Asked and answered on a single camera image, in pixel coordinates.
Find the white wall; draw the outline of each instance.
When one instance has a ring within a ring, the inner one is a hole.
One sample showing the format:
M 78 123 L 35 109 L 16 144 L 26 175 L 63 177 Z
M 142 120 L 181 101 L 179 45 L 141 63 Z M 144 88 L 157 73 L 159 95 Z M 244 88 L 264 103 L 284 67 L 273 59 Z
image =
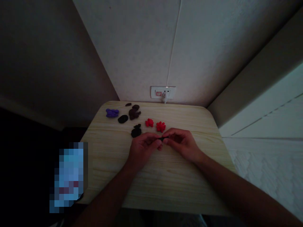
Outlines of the white wall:
M 121 100 L 155 102 L 150 86 L 169 85 L 177 86 L 169 102 L 201 106 L 213 101 L 301 3 L 73 2 Z
M 223 137 L 303 137 L 302 21 L 303 8 L 208 107 Z
M 70 0 L 1 2 L 0 106 L 53 128 L 119 100 Z

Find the white cable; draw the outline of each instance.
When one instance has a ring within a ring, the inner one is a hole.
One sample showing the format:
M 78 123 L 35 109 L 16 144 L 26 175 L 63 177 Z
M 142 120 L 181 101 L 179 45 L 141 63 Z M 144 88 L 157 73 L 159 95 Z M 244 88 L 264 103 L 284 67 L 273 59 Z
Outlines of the white cable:
M 170 60 L 169 60 L 169 67 L 168 67 L 168 73 L 167 73 L 166 86 L 168 84 L 168 79 L 169 79 L 171 59 L 173 57 L 173 51 L 174 51 L 174 45 L 175 45 L 175 39 L 176 39 L 176 34 L 177 34 L 177 28 L 178 28 L 178 22 L 179 22 L 179 17 L 180 17 L 181 6 L 182 6 L 182 0 L 180 0 L 180 8 L 179 8 L 179 12 L 178 12 L 178 18 L 177 18 L 177 23 L 176 23 L 176 30 L 175 30 L 175 35 L 174 35 L 174 41 L 173 41 L 173 46 L 171 48 L 171 53 L 170 53 Z
M 162 97 L 163 97 L 163 102 L 166 104 L 169 95 L 168 94 L 166 95 L 166 92 L 163 92 Z

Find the right hand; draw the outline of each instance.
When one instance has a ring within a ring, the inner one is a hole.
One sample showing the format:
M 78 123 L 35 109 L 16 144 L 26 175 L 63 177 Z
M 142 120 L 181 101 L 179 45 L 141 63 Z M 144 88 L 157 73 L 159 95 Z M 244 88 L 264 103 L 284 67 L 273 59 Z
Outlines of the right hand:
M 169 138 L 165 138 L 163 143 L 179 152 L 183 158 L 194 163 L 201 161 L 204 153 L 197 146 L 190 131 L 170 128 L 162 135 L 162 137 L 167 136 Z

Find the hand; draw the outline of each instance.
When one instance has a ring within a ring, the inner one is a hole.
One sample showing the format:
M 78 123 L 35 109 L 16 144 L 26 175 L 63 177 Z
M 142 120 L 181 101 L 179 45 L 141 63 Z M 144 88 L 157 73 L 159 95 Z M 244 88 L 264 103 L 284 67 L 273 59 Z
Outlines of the hand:
M 182 157 L 188 161 L 197 163 L 201 161 L 204 156 L 204 153 L 198 148 L 190 131 L 170 128 L 162 137 L 169 137 L 164 139 L 163 143 L 179 152 Z
M 137 172 L 141 170 L 155 149 L 162 150 L 162 142 L 158 139 L 160 137 L 150 132 L 135 137 L 130 146 L 129 156 L 125 165 Z

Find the wooden table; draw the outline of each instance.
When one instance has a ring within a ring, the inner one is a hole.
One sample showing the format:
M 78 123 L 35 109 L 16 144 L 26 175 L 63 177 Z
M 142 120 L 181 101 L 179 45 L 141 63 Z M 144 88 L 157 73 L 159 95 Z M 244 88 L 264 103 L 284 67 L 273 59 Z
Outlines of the wooden table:
M 106 109 L 118 109 L 119 116 L 128 114 L 128 102 L 110 101 L 97 112 L 82 142 L 89 142 L 88 188 L 79 203 L 88 204 L 124 165 L 133 126 L 141 124 L 142 133 L 156 132 L 156 123 L 190 130 L 199 148 L 208 156 L 236 172 L 211 113 L 204 107 L 176 104 L 132 102 L 140 105 L 141 115 L 124 124 L 107 118 Z M 146 127 L 151 118 L 154 127 Z M 176 151 L 164 145 L 134 179 L 123 207 L 209 215 L 230 215 L 199 170 Z

